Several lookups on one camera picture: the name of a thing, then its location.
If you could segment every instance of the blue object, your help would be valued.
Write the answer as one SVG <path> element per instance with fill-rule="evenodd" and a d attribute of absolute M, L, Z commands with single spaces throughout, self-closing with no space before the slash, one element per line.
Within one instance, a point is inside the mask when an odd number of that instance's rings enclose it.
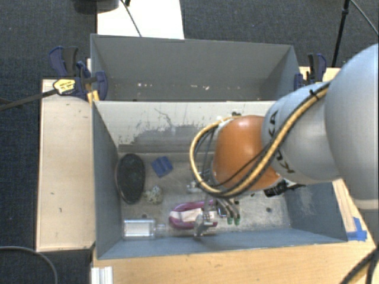
<path fill-rule="evenodd" d="M 58 76 L 65 77 L 68 76 L 68 71 L 65 66 L 65 61 L 62 58 L 63 47 L 57 46 L 52 49 L 49 53 L 50 66 L 56 71 Z"/>
<path fill-rule="evenodd" d="M 322 81 L 326 72 L 326 59 L 322 54 L 317 54 L 316 80 Z"/>
<path fill-rule="evenodd" d="M 326 59 L 322 54 L 309 54 L 310 72 L 307 72 L 307 77 L 304 80 L 301 73 L 297 73 L 294 79 L 294 91 L 306 85 L 315 84 L 323 79 L 326 72 Z"/>
<path fill-rule="evenodd" d="M 352 231 L 349 233 L 346 233 L 348 236 L 349 241 L 356 240 L 356 241 L 366 241 L 367 239 L 367 231 L 362 230 L 361 222 L 359 218 L 353 217 L 356 231 Z"/>
<path fill-rule="evenodd" d="M 166 156 L 159 157 L 151 163 L 158 177 L 166 176 L 171 170 L 172 165 Z"/>
<path fill-rule="evenodd" d="M 303 86 L 305 86 L 303 75 L 301 73 L 297 73 L 294 79 L 294 91 L 296 91 L 296 89 L 302 88 Z"/>
<path fill-rule="evenodd" d="M 76 47 L 55 47 L 49 53 L 49 62 L 51 67 L 56 71 L 60 78 L 67 76 L 74 78 L 75 91 L 67 95 L 86 100 L 89 91 L 86 90 L 85 85 L 90 83 L 94 85 L 92 88 L 98 91 L 99 99 L 105 100 L 108 92 L 108 80 L 105 72 L 96 72 L 95 77 L 92 78 L 91 72 L 85 66 L 84 62 L 78 61 L 76 63 L 75 59 L 77 50 L 78 49 Z M 79 76 L 75 73 L 75 63 L 79 70 Z"/>

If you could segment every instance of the yellow cable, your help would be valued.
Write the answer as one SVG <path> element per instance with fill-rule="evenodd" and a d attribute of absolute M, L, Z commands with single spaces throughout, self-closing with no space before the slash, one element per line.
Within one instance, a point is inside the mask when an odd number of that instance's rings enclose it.
<path fill-rule="evenodd" d="M 317 94 L 315 94 L 315 96 L 312 96 L 301 107 L 299 107 L 299 109 L 296 110 L 293 113 L 293 115 L 291 115 L 291 117 L 284 123 L 284 126 L 281 129 L 280 133 L 273 140 L 273 142 L 271 143 L 270 147 L 268 148 L 268 150 L 266 151 L 265 155 L 263 156 L 261 162 L 259 162 L 259 164 L 255 167 L 255 169 L 253 170 L 253 172 L 239 186 L 237 186 L 236 188 L 232 189 L 231 191 L 223 194 L 223 196 L 231 196 L 231 195 L 233 195 L 236 192 L 240 192 L 240 191 L 244 190 L 244 188 L 246 188 L 257 177 L 257 175 L 259 175 L 259 173 L 264 170 L 264 167 L 269 162 L 270 158 L 275 153 L 276 149 L 279 147 L 279 145 L 283 141 L 285 135 L 288 133 L 288 131 L 294 125 L 294 123 L 296 122 L 296 120 L 303 113 L 305 113 L 313 104 L 315 104 L 319 99 L 323 98 L 326 95 L 326 92 L 327 92 L 327 88 L 323 89 L 320 92 L 318 92 Z M 212 123 L 212 124 L 206 126 L 205 128 L 203 128 L 195 136 L 194 140 L 191 143 L 191 147 L 189 148 L 189 156 L 190 156 L 190 158 L 189 158 L 190 161 L 189 162 L 190 162 L 192 172 L 194 173 L 197 182 L 199 182 L 199 184 L 204 189 L 206 189 L 207 191 L 212 192 L 212 193 L 221 193 L 221 190 L 214 189 L 211 186 L 209 186 L 205 181 L 203 181 L 202 177 L 199 175 L 198 169 L 196 168 L 194 157 L 193 157 L 193 153 L 194 153 L 196 144 L 198 143 L 198 141 L 200 140 L 200 138 L 207 131 L 209 131 L 210 129 L 212 129 L 214 127 L 218 127 L 221 122 L 227 121 L 227 120 L 229 120 L 231 118 L 234 118 L 234 117 L 225 118 L 223 120 L 217 121 L 217 122 Z"/>

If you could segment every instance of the blue block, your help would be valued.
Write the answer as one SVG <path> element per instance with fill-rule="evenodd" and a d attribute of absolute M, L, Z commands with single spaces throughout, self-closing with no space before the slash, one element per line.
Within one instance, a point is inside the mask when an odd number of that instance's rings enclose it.
<path fill-rule="evenodd" d="M 166 176 L 171 170 L 172 165 L 166 156 L 159 157 L 151 163 L 158 177 Z"/>

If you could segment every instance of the wooden board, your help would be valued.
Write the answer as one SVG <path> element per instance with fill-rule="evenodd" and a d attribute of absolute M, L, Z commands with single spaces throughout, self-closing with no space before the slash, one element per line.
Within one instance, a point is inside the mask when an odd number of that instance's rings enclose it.
<path fill-rule="evenodd" d="M 52 88 L 43 82 L 43 91 Z M 53 95 L 41 102 L 36 250 L 90 248 L 95 241 L 91 109 Z"/>

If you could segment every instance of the white object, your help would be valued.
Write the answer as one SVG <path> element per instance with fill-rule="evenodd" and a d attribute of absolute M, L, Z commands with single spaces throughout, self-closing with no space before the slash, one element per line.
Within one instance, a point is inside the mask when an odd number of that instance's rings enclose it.
<path fill-rule="evenodd" d="M 91 268 L 91 284 L 113 284 L 113 268 Z"/>
<path fill-rule="evenodd" d="M 131 0 L 128 9 L 142 37 L 184 39 L 179 0 Z M 139 36 L 125 7 L 116 1 L 98 2 L 97 33 Z"/>

